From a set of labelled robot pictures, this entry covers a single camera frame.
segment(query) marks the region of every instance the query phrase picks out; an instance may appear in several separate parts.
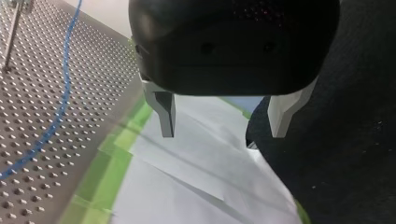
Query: hole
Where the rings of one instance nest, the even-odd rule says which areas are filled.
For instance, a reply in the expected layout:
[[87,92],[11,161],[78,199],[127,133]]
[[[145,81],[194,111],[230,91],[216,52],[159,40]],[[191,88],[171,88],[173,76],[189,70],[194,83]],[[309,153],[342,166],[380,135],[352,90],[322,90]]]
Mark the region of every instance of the hole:
[[44,212],[45,209],[43,207],[37,207],[35,210],[37,210],[37,212]]
[[55,174],[55,173],[49,173],[49,177],[50,177],[50,178],[56,178],[56,177],[58,177],[58,175]]
[[8,193],[5,191],[2,191],[2,192],[0,192],[0,196],[6,198],[6,197],[8,197]]
[[33,197],[32,197],[32,202],[37,203],[37,202],[39,202],[39,201],[41,201],[41,198],[40,198],[40,197],[38,197],[38,196],[33,196]]
[[8,209],[8,208],[13,207],[14,204],[11,203],[11,202],[4,202],[4,203],[2,204],[2,206],[3,206],[4,208]]
[[23,215],[24,217],[27,217],[29,215],[32,215],[32,211],[30,211],[29,209],[22,209],[21,215]]
[[40,166],[34,166],[33,170],[34,171],[41,171],[41,170],[43,170],[43,168],[41,168]]
[[14,194],[22,195],[24,193],[23,189],[14,189]]
[[40,186],[40,188],[42,188],[42,189],[49,189],[49,188],[50,188],[50,185],[48,185],[48,184],[42,184],[42,185]]
[[24,178],[23,178],[23,180],[24,180],[24,182],[26,182],[26,183],[29,183],[29,182],[32,182],[32,181],[34,181],[34,180],[33,180],[33,178],[32,178],[32,177],[30,177],[30,176],[26,176],[26,177],[24,177]]
[[6,151],[2,151],[2,152],[0,153],[0,155],[1,155],[2,157],[9,157],[9,156],[10,156],[10,154],[9,154],[8,152],[6,152]]
[[212,43],[204,43],[201,46],[201,53],[204,55],[212,54],[215,50],[215,46]]
[[15,215],[12,214],[12,213],[7,214],[7,217],[8,217],[8,218],[12,218],[12,219],[17,218],[17,216],[15,216]]
[[19,146],[20,146],[20,144],[19,144],[19,143],[16,143],[16,142],[12,142],[10,145],[11,145],[12,147],[19,147]]

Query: blue cable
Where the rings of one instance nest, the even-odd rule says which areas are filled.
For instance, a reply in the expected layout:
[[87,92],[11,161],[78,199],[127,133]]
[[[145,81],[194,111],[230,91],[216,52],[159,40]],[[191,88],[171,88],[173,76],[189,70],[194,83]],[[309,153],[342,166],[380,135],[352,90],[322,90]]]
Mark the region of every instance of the blue cable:
[[70,76],[69,76],[69,42],[70,35],[72,34],[73,28],[76,24],[79,9],[81,7],[82,0],[78,0],[78,6],[76,8],[76,12],[71,20],[69,27],[67,28],[66,36],[64,38],[64,59],[63,59],[63,70],[64,70],[64,93],[62,94],[62,103],[61,106],[55,113],[55,119],[50,124],[49,128],[43,133],[38,141],[35,142],[35,145],[32,149],[30,149],[26,156],[18,159],[14,164],[8,166],[8,168],[0,174],[0,180],[6,179],[13,172],[20,170],[27,162],[29,162],[39,151],[41,148],[48,143],[51,137],[55,134],[58,129],[60,123],[62,122],[62,117],[64,116],[64,111],[67,108],[67,101],[69,100],[70,95]]

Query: perforated metal sheet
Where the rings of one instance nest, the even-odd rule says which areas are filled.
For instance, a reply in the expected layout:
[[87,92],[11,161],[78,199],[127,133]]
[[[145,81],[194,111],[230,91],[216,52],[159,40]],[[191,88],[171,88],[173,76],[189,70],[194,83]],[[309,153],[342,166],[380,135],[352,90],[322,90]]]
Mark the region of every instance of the perforated metal sheet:
[[[0,62],[12,13],[1,1]],[[1,171],[32,147],[54,117],[64,90],[63,42],[70,20],[70,14],[42,0],[35,1],[32,14],[21,15],[14,68],[0,72]],[[69,66],[72,92],[64,122],[33,161],[0,182],[0,223],[57,221],[116,122],[106,116],[120,110],[122,99],[128,99],[122,95],[138,81],[132,52],[83,21],[73,31]]]

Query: black fabric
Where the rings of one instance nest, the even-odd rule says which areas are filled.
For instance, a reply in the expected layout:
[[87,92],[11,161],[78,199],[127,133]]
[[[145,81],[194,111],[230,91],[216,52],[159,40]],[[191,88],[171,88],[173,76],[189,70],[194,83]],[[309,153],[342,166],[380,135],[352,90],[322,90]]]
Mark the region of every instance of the black fabric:
[[396,223],[396,1],[345,0],[309,103],[272,138],[264,98],[247,128],[313,223]]

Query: black surface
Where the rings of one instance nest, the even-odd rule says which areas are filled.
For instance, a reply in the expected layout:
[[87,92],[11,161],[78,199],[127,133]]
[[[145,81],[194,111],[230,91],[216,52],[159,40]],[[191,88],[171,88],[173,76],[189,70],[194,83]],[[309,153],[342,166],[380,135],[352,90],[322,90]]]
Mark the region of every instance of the black surface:
[[286,94],[318,75],[338,0],[130,0],[140,74],[188,95]]
[[274,139],[269,97],[248,135],[313,223],[396,223],[396,1],[345,0],[308,105]]

